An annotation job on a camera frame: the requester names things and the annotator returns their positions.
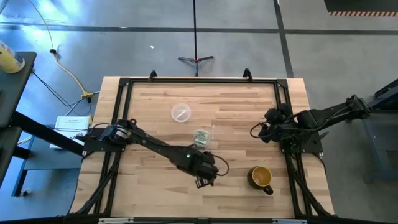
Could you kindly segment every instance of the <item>clear plastic cup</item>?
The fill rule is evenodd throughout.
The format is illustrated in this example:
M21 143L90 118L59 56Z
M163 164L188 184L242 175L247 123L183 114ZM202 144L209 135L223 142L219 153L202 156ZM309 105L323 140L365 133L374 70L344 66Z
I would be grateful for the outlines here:
M210 142L210 133L208 131L197 129L193 133L193 143L198 148L206 148Z
M191 117L191 108L185 103L178 103L172 108L172 118L176 122L184 123Z

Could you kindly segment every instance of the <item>wooden tabletop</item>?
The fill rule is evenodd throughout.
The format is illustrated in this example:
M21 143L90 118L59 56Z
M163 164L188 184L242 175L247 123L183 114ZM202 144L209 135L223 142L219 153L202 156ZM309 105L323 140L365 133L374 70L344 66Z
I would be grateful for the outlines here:
M93 124L111 121L119 78L104 77ZM303 79L287 80L294 113L309 109ZM177 123L171 117L170 110L177 103L186 103L192 110L186 123ZM130 145L122 153L112 216L294 217L286 163L279 145L265 144L249 135L250 128L264 120L269 108L275 108L275 94L274 87L268 84L135 83L129 119L136 119L140 128L156 138L176 145L192 144L193 132L204 129L211 134L208 150L224 157L231 170L227 176L217 177L214 187L197 189L195 178L177 170L168 159L142 146ZM96 152L83 161L72 212L88 200L98 185L103 157L104 153ZM304 154L303 163L308 187L333 213L321 162L314 155ZM220 172L226 170L219 159L216 165ZM271 170L273 195L248 185L246 174L254 166ZM299 190L298 197L304 211Z

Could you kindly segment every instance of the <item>gray floor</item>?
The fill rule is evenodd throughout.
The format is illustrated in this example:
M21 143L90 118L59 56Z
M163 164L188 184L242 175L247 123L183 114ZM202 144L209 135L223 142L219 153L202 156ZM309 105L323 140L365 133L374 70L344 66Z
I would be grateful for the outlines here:
M101 27L192 27L188 0L36 0L49 24ZM280 0L286 29L397 30L398 17L331 17L321 0ZM275 29L271 0L197 1L198 27ZM41 24L25 0L9 0L0 22ZM98 91L105 75L193 75L178 56L193 56L189 32L53 31L61 63L89 91ZM26 27L0 30L0 39L14 50L36 51L35 71L69 102L80 89L52 61L48 33ZM397 78L398 36L288 35L295 77L305 79L312 108L341 103L357 94L369 98ZM200 65L202 76L240 76L244 68L255 77L286 77L278 34L199 33L198 56L214 55ZM41 123L53 123L68 111L35 78L28 81L18 111ZM78 106L86 113L88 105ZM335 212L341 217L397 222L397 181L365 184L362 175L375 170L370 145L360 122L330 128L323 140L328 184ZM48 217L68 212L79 170L29 172L25 198L12 198L20 159L13 159L0 188L0 220ZM25 208L19 213L12 208Z

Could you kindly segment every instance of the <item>plastic lid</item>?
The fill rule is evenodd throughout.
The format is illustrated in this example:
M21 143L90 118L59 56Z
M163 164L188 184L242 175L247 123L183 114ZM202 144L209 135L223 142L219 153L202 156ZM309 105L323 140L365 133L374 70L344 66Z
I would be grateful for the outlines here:
M179 103L173 106L172 118L176 122L186 122L191 117L191 108L185 103Z

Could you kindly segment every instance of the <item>metal bracket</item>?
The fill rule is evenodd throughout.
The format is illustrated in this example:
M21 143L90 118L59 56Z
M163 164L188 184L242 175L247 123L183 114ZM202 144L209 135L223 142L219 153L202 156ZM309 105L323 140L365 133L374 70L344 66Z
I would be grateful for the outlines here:
M302 143L302 151L300 152L300 148L298 146L292 145L291 140L286 139L280 142L280 148L282 153L323 153L323 148L321 144L321 139L325 137L328 133L323 133L319 135L319 133L313 133L309 137L307 141Z
M272 219L272 223L275 224L307 224L306 220L294 220L294 219Z
M98 140L104 130L105 128L95 128L88 135L76 136L76 138L85 143L84 150L87 152L123 152L125 146L108 144Z
M253 77L251 76L251 72L248 68L244 69L243 78L248 78L249 82L253 82Z
M155 70L151 71L149 75L149 81L151 82L156 76L157 76L156 71Z
M109 224L109 223L134 223L134 217L100 218L98 221L98 224Z
M277 79L276 82L283 88L287 88L287 80L286 79Z
M119 79L119 86L124 86L125 84L127 84L130 81L129 78L120 78Z

